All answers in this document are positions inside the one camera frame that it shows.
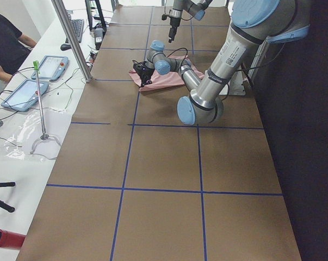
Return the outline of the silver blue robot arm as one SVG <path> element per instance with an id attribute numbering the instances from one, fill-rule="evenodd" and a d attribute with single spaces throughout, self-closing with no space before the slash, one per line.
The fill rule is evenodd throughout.
<path id="1" fill-rule="evenodd" d="M 172 8 L 169 12 L 164 9 L 162 20 L 165 21 L 167 18 L 170 19 L 170 30 L 168 43 L 172 43 L 175 39 L 177 30 L 181 24 L 182 14 L 186 11 L 192 18 L 201 21 L 205 15 L 205 10 L 209 7 L 212 1 L 199 1 L 194 3 L 191 0 L 176 0 L 173 2 Z"/>
<path id="2" fill-rule="evenodd" d="M 308 34 L 311 1 L 235 1 L 224 45 L 205 76 L 199 78 L 185 59 L 167 57 L 164 44 L 154 40 L 146 60 L 134 61 L 133 68 L 141 86 L 151 83 L 154 72 L 178 73 L 189 96 L 177 103 L 177 114 L 185 125 L 211 123 L 223 114 L 219 93 L 229 83 L 246 55 L 264 41 L 282 44 L 297 41 Z"/>

